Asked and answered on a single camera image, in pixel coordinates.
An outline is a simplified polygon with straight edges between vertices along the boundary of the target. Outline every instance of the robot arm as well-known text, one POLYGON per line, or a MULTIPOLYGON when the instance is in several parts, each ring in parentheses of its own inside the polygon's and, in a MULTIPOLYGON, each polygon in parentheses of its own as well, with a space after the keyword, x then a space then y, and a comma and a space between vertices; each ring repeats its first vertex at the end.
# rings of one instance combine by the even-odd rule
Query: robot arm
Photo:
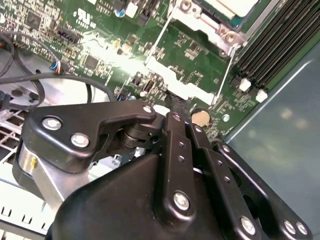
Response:
POLYGON ((312 239, 229 145, 140 100, 35 109, 13 171, 57 212, 52 240, 312 239), (147 154, 89 182, 92 162, 136 147, 147 154))

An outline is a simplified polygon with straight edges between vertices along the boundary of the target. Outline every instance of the black metal bracket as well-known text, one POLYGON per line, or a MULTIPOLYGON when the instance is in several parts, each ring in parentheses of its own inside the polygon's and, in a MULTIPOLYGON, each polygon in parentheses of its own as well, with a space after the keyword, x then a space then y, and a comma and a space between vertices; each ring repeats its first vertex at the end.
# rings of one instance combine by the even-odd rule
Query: black metal bracket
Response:
POLYGON ((79 173, 95 159, 111 155, 113 149, 128 148, 119 141, 123 128, 150 124, 156 117, 156 112, 140 100, 39 107, 26 118, 21 138, 38 157, 66 172, 79 173), (43 125, 46 118, 57 119, 61 127, 47 129, 43 125), (88 138, 88 146, 72 144, 76 133, 88 138))
POLYGON ((259 175, 224 142, 213 142, 213 149, 222 154, 238 178, 242 195, 254 203, 252 212, 271 239, 312 239, 312 232, 302 219, 259 177, 259 175))
POLYGON ((175 112, 161 116, 139 100, 37 108, 24 123, 21 145, 28 151, 24 154, 30 161, 25 162, 31 173, 37 170, 34 153, 77 176, 92 161, 136 147, 152 153, 68 196, 53 225, 59 240, 105 239, 110 232, 118 236, 119 221, 108 221, 101 230, 106 216, 121 218, 127 229, 123 239, 135 232, 138 222, 150 228, 139 233, 141 239, 312 239, 307 225, 229 145, 211 144, 199 126, 175 112), (60 126, 48 129, 47 118, 60 126), (84 147, 72 143, 75 133, 87 137, 84 147), (100 235, 88 233, 95 229, 100 235), (61 237, 65 231, 75 231, 74 237, 61 237))

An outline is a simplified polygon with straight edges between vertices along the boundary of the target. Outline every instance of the ram slot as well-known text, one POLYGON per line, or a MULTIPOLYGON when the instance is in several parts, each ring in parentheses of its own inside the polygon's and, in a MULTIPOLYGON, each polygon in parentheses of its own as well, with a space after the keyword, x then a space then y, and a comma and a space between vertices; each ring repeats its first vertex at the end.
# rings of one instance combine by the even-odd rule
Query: ram slot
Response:
POLYGON ((301 42, 298 41, 298 39, 305 35, 306 32, 309 30, 309 28, 312 27, 312 25, 316 25, 317 22, 319 22, 319 13, 314 9, 308 18, 302 20, 303 24, 300 24, 295 31, 291 32, 291 35, 285 39, 283 44, 280 47, 276 48, 276 51, 272 53, 272 55, 269 56, 269 61, 263 62, 263 65, 257 66, 257 69, 253 76, 257 80, 257 82, 263 81, 264 77, 266 76, 267 72, 277 64, 278 61, 281 60, 281 58, 286 55, 289 57, 288 49, 291 48, 293 45, 300 45, 301 42))
POLYGON ((269 71, 267 75, 262 76, 262 78, 264 79, 263 85, 266 86, 267 84, 269 84, 274 79, 274 77, 276 77, 279 71, 284 66, 286 66, 287 63, 292 59, 291 56, 294 56, 295 54, 297 54, 319 30, 320 30, 320 22, 313 25, 312 28, 308 32, 306 32, 306 34, 302 34, 301 38, 299 39, 301 44, 299 46, 296 46, 294 44, 292 45, 292 51, 290 53, 290 56, 284 55, 284 58, 277 65, 274 66, 274 69, 271 69, 271 71, 269 71))
POLYGON ((259 56, 263 56, 263 57, 257 58, 253 64, 248 66, 246 71, 250 72, 251 75, 255 76, 255 73, 258 70, 260 70, 261 67, 263 68, 264 67, 263 65, 266 62, 270 61, 270 56, 272 54, 274 53, 277 54, 279 51, 285 51, 286 50, 285 43, 290 42, 288 40, 290 40, 293 37, 292 33, 297 29, 297 26, 301 24, 301 21, 304 21, 304 18, 308 18, 310 16, 308 15, 309 14, 308 9, 310 8, 310 6, 308 6, 306 3, 303 3, 302 6, 299 5, 297 7, 300 10, 299 11, 297 10, 294 14, 292 14, 290 18, 287 19, 287 22, 284 25, 282 25, 280 32, 278 32, 278 34, 276 34, 273 37, 273 39, 271 39, 267 43, 267 47, 261 49, 259 56))
POLYGON ((266 28, 260 33, 257 39, 253 42, 253 44, 248 48, 245 54, 240 58, 237 65, 245 70, 245 66, 251 63, 253 60, 253 56, 256 56, 261 47, 267 44, 267 39, 270 39, 275 33, 275 28, 277 28, 285 18, 288 16, 292 8, 300 3, 302 0, 293 0, 288 1, 277 13, 277 15, 273 18, 273 20, 266 26, 266 28))

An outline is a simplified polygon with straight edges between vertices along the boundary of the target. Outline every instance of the colorful wire connector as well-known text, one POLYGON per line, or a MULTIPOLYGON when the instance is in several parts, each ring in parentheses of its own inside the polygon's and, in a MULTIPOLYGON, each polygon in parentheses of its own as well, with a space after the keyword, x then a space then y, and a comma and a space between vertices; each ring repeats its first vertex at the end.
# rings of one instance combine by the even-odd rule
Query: colorful wire connector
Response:
POLYGON ((54 63, 50 66, 50 69, 59 74, 60 71, 61 71, 61 62, 60 62, 60 61, 54 62, 54 63))

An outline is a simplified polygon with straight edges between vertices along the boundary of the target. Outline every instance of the motherboard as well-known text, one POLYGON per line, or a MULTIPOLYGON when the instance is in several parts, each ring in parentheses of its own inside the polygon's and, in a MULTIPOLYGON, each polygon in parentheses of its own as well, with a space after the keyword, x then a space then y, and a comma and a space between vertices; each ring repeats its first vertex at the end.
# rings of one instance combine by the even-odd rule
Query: motherboard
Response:
MULTIPOLYGON (((0 0, 1 31, 41 40, 118 101, 187 99, 211 138, 266 100, 320 39, 319 25, 318 0, 0 0)), ((53 62, 32 40, 13 42, 53 62)))

